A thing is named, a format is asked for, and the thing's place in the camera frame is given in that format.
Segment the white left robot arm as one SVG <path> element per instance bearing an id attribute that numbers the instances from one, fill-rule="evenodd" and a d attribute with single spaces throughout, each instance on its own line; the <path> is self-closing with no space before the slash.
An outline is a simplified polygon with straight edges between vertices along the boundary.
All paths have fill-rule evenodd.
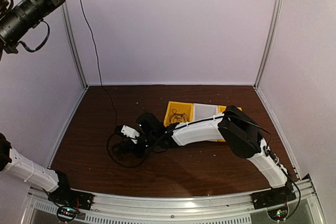
<path id="1" fill-rule="evenodd" d="M 27 52 L 39 51 L 47 38 L 31 49 L 22 37 L 32 28 L 44 22 L 44 18 L 60 7 L 66 0 L 1 0 L 1 52 L 17 54 L 22 45 Z M 64 205 L 71 205 L 76 197 L 71 190 L 67 175 L 63 172 L 44 168 L 16 151 L 6 137 L 1 135 L 1 172 L 10 173 L 45 190 Z"/>

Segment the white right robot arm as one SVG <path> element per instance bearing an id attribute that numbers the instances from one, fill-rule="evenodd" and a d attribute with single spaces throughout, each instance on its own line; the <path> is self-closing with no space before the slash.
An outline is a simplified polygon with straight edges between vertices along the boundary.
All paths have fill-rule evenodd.
<path id="1" fill-rule="evenodd" d="M 252 162 L 271 186 L 269 199 L 279 204 L 294 200 L 293 181 L 278 156 L 270 149 L 262 135 L 262 128 L 234 105 L 224 112 L 193 122 L 173 123 L 164 126 L 152 113 L 137 119 L 141 132 L 122 126 L 121 135 L 128 140 L 128 147 L 141 155 L 147 148 L 177 148 L 192 143 L 224 140 L 239 158 Z"/>

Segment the yellow bin left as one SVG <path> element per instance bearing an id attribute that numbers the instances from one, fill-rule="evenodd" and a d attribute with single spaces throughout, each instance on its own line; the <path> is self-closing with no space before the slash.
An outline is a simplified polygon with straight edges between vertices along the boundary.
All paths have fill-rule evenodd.
<path id="1" fill-rule="evenodd" d="M 193 104 L 169 101 L 164 118 L 164 126 L 174 123 L 192 122 L 193 120 Z"/>

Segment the yellow bin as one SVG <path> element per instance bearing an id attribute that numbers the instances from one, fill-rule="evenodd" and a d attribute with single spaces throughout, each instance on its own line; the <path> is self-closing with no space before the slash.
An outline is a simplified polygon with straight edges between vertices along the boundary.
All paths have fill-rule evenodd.
<path id="1" fill-rule="evenodd" d="M 174 123 L 192 122 L 193 120 L 193 104 L 169 101 L 164 118 L 164 126 Z"/>
<path id="2" fill-rule="evenodd" d="M 235 105 L 220 105 L 218 111 L 222 116 L 217 124 L 222 138 L 227 144 L 235 143 L 243 133 L 241 108 Z"/>

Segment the white plastic bin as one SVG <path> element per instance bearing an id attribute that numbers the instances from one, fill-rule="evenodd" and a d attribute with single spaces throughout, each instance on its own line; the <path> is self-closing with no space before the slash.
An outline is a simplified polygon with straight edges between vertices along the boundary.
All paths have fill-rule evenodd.
<path id="1" fill-rule="evenodd" d="M 198 121 L 204 118 L 212 117 L 218 114 L 218 106 L 212 104 L 193 104 L 193 121 Z"/>

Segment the yellow bin right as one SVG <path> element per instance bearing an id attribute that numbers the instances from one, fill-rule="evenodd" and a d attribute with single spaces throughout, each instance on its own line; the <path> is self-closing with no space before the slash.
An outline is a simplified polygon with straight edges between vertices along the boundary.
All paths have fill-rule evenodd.
<path id="1" fill-rule="evenodd" d="M 222 138 L 227 144 L 235 143 L 243 133 L 241 108 L 235 105 L 220 105 L 218 111 L 222 116 L 217 124 Z"/>

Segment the left aluminium corner post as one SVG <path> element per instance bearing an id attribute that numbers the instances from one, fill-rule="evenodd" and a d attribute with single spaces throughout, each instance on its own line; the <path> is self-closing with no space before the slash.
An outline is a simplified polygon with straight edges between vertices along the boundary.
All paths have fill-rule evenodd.
<path id="1" fill-rule="evenodd" d="M 71 26 L 71 19 L 70 19 L 70 15 L 69 15 L 69 9 L 68 9 L 68 5 L 67 2 L 64 2 L 61 6 L 61 12 L 62 12 L 62 18 L 64 21 L 64 26 L 65 26 L 65 32 L 66 32 L 66 36 L 67 36 L 67 40 L 69 43 L 69 48 L 70 48 L 70 52 L 71 52 L 71 56 L 75 65 L 75 70 L 77 72 L 79 81 L 81 83 L 81 86 L 83 89 L 86 89 L 88 87 L 86 78 L 85 78 L 85 74 L 81 65 L 81 61 L 79 58 L 79 53 L 78 53 L 78 49 L 77 49 L 77 45 L 76 45 L 76 41 L 75 41 L 75 36 L 74 36 L 74 32 Z"/>

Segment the aluminium corner post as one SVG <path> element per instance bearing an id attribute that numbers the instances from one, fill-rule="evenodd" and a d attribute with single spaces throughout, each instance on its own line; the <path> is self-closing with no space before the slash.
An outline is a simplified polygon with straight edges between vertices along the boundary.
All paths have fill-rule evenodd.
<path id="1" fill-rule="evenodd" d="M 81 86 L 83 89 L 86 89 L 88 87 L 86 78 L 85 78 L 85 74 L 81 65 L 81 61 L 79 58 L 79 53 L 78 53 L 78 49 L 77 49 L 77 45 L 76 45 L 76 41 L 75 41 L 75 36 L 74 36 L 74 32 L 71 26 L 71 19 L 70 19 L 70 15 L 69 15 L 69 9 L 68 9 L 68 5 L 67 2 L 64 2 L 61 6 L 61 12 L 62 12 L 62 18 L 64 21 L 64 26 L 65 26 L 65 32 L 66 32 L 66 36 L 67 36 L 67 40 L 69 43 L 69 48 L 70 48 L 70 52 L 71 52 L 71 56 L 75 65 L 75 70 L 77 72 L 79 81 L 81 83 Z"/>
<path id="2" fill-rule="evenodd" d="M 271 53 L 272 44 L 274 42 L 275 34 L 276 34 L 276 28 L 279 22 L 279 17 L 282 9 L 283 0 L 274 0 L 274 6 L 272 9 L 272 15 L 270 20 L 270 25 L 268 29 L 268 34 L 266 38 L 266 43 L 264 46 L 262 59 L 260 62 L 259 70 L 257 73 L 257 77 L 254 83 L 254 88 L 257 90 L 261 84 L 262 77 L 264 75 L 264 72 L 266 70 L 266 65 L 268 58 Z"/>

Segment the aluminium front rail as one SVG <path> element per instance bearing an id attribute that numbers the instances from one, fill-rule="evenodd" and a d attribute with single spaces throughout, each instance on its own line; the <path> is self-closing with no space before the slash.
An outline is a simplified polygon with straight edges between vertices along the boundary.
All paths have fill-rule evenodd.
<path id="1" fill-rule="evenodd" d="M 326 223 L 310 179 L 297 182 L 301 191 L 298 199 L 289 201 L 292 216 L 278 223 Z M 70 223 L 277 223 L 270 217 L 274 207 L 257 209 L 252 193 L 219 196 L 155 198 L 93 194 L 90 210 Z M 40 189 L 31 187 L 19 223 L 62 223 L 56 216 L 57 207 Z"/>

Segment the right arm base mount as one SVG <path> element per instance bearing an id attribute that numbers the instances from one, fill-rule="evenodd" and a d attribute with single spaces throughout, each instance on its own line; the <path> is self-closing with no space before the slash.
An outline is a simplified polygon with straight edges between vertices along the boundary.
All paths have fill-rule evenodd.
<path id="1" fill-rule="evenodd" d="M 280 222 L 288 218 L 288 203 L 296 199 L 296 194 L 284 187 L 252 193 L 251 199 L 255 210 L 266 209 L 271 220 Z"/>

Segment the right aluminium corner post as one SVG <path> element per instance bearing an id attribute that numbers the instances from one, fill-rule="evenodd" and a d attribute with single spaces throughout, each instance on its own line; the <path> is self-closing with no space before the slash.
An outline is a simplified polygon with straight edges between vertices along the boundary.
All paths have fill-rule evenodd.
<path id="1" fill-rule="evenodd" d="M 271 53 L 272 44 L 274 42 L 275 34 L 276 34 L 276 28 L 279 22 L 279 17 L 282 9 L 283 0 L 274 0 L 274 6 L 272 9 L 272 15 L 270 20 L 270 25 L 268 29 L 268 34 L 266 38 L 266 43 L 264 46 L 262 59 L 260 62 L 259 70 L 257 73 L 257 77 L 254 83 L 254 88 L 257 90 L 261 84 L 262 77 L 264 75 L 264 72 L 266 70 L 266 65 L 268 58 Z"/>

